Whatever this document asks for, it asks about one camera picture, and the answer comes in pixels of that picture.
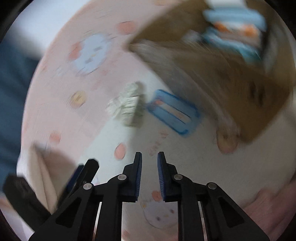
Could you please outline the person's right hand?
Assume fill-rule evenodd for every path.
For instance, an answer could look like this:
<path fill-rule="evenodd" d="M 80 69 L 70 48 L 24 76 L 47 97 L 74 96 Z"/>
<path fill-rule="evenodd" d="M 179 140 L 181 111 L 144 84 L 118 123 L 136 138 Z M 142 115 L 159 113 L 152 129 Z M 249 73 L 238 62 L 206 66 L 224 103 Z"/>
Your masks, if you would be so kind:
<path fill-rule="evenodd" d="M 260 190 L 244 211 L 270 240 L 277 240 L 295 215 L 295 182 L 278 193 L 267 188 Z"/>

